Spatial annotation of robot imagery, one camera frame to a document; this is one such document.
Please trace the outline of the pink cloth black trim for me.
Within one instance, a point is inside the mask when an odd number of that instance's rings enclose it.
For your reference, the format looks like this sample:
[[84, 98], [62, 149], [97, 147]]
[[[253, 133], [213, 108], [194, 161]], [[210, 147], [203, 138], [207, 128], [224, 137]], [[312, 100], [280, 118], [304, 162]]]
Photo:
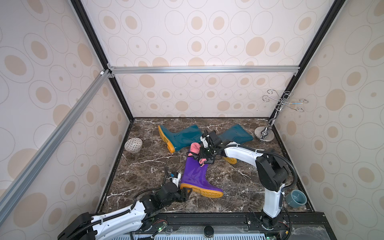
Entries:
[[207, 159], [203, 158], [201, 153], [201, 145], [198, 143], [192, 143], [190, 150], [188, 151], [188, 157], [197, 161], [200, 167], [203, 167], [206, 164]]

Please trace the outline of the purple rubber boot yellow sole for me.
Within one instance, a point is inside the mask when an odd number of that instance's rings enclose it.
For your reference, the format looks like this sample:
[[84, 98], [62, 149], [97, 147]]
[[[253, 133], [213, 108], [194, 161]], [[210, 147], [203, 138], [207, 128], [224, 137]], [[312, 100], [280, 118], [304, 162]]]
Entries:
[[208, 165], [200, 166], [200, 163], [189, 153], [184, 174], [181, 179], [181, 189], [193, 189], [193, 192], [207, 198], [221, 198], [223, 190], [211, 185], [206, 179]]

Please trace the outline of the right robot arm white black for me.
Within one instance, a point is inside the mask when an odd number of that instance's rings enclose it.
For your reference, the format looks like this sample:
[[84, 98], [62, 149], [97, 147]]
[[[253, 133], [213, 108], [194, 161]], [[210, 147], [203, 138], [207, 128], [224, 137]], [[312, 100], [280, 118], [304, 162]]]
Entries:
[[259, 222], [266, 230], [274, 229], [281, 219], [285, 191], [295, 187], [298, 181], [298, 174], [292, 163], [275, 152], [223, 141], [215, 131], [204, 131], [200, 137], [200, 152], [197, 157], [199, 164], [213, 164], [219, 155], [256, 167], [260, 183], [265, 188], [264, 206]]

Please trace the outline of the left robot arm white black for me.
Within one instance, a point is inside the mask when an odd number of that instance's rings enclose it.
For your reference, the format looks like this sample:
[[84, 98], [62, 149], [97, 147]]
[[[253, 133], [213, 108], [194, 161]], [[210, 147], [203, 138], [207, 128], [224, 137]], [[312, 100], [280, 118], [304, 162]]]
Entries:
[[121, 234], [149, 229], [154, 217], [174, 202], [189, 200], [192, 188], [180, 188], [181, 174], [165, 175], [161, 186], [146, 189], [133, 198], [130, 206], [108, 214], [89, 212], [77, 216], [57, 237], [58, 240], [109, 240]]

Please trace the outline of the teal rubber boot left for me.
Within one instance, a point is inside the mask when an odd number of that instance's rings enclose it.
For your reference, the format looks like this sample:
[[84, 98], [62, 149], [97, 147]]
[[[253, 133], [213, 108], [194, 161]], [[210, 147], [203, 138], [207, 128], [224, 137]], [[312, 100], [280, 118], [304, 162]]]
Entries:
[[161, 139], [166, 143], [171, 154], [189, 147], [192, 143], [198, 143], [203, 132], [197, 125], [185, 128], [177, 133], [172, 133], [166, 127], [158, 126]]

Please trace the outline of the teal rubber boot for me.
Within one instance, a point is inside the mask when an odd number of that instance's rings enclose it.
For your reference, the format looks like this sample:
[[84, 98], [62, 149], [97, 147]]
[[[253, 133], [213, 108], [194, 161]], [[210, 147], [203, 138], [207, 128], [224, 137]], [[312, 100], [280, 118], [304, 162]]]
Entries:
[[197, 125], [185, 128], [177, 133], [172, 133], [166, 127], [158, 126], [161, 139], [166, 143], [171, 154], [189, 147], [192, 143], [198, 143], [203, 132]]
[[253, 137], [244, 130], [240, 125], [234, 125], [222, 134], [219, 135], [222, 142], [229, 142], [229, 145], [235, 145], [234, 147], [226, 148], [223, 159], [230, 164], [236, 164], [239, 161], [243, 161], [256, 167], [256, 153], [246, 150], [244, 148], [237, 147], [237, 144], [243, 144], [253, 140]]

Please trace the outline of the teal rubber boot right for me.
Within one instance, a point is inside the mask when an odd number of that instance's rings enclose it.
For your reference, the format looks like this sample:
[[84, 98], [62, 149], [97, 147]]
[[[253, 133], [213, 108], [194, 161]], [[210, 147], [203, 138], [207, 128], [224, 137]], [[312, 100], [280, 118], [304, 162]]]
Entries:
[[222, 142], [229, 142], [229, 145], [235, 145], [234, 147], [226, 148], [223, 159], [230, 164], [236, 164], [239, 161], [243, 161], [256, 167], [256, 153], [246, 150], [244, 148], [237, 147], [237, 144], [243, 144], [253, 140], [253, 137], [244, 130], [240, 125], [234, 125], [222, 134], [219, 135]]

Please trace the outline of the chrome hook stand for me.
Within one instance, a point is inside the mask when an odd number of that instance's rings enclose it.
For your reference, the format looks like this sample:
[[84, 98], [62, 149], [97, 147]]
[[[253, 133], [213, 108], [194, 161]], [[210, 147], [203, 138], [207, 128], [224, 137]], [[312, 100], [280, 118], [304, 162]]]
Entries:
[[309, 103], [309, 101], [306, 99], [299, 99], [296, 102], [290, 102], [289, 98], [292, 95], [290, 91], [284, 91], [280, 98], [275, 98], [274, 95], [278, 96], [279, 94], [276, 90], [269, 89], [267, 90], [267, 93], [262, 97], [265, 103], [269, 103], [270, 100], [274, 100], [277, 102], [275, 105], [274, 113], [272, 114], [272, 117], [269, 118], [267, 125], [264, 127], [257, 127], [255, 129], [254, 133], [256, 138], [263, 143], [269, 143], [274, 140], [275, 134], [272, 128], [275, 124], [276, 119], [278, 118], [279, 113], [284, 109], [284, 107], [302, 113], [304, 112], [304, 110], [303, 108], [301, 108], [301, 105]]

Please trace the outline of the patterned white bowl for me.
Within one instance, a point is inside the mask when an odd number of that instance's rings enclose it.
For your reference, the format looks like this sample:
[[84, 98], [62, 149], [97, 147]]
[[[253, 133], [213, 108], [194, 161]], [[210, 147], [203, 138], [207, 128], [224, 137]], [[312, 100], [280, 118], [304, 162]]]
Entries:
[[138, 153], [143, 146], [143, 141], [140, 138], [129, 138], [125, 144], [124, 148], [129, 153]]

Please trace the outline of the horizontal aluminium bar back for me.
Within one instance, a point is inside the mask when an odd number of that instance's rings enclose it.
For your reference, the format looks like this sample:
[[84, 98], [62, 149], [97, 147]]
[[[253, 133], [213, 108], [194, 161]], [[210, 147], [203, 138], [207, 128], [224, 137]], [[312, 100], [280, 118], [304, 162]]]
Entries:
[[112, 74], [297, 73], [299, 66], [111, 67]]

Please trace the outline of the grey-blue ceramic cup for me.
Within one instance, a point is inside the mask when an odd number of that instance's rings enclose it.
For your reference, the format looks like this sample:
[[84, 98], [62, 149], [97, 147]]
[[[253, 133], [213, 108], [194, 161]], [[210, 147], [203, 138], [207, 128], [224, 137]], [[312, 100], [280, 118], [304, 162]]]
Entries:
[[307, 203], [308, 199], [306, 195], [300, 190], [292, 190], [286, 196], [286, 202], [292, 208], [299, 208]]

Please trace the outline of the diagonal aluminium bar left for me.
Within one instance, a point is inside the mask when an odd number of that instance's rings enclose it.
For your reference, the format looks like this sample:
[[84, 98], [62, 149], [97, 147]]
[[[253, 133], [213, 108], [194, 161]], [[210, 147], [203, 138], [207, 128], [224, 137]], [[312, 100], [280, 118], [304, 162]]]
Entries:
[[73, 108], [70, 109], [50, 137], [45, 141], [42, 147], [37, 150], [31, 161], [24, 167], [22, 172], [10, 185], [10, 188], [5, 192], [5, 195], [1, 199], [1, 225], [4, 224], [21, 197], [25, 194], [85, 108], [94, 98], [97, 91], [109, 78], [111, 72], [111, 70], [105, 69], [98, 75], [94, 82], [88, 87], [87, 91], [76, 102]]

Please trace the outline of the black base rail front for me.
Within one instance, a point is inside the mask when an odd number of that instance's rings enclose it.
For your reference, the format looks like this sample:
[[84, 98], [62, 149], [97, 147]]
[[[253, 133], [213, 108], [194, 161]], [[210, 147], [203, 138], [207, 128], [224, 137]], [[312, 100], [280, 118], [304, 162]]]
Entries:
[[282, 213], [266, 230], [260, 213], [164, 213], [142, 222], [128, 221], [107, 234], [103, 222], [88, 232], [91, 240], [334, 240], [324, 213]]

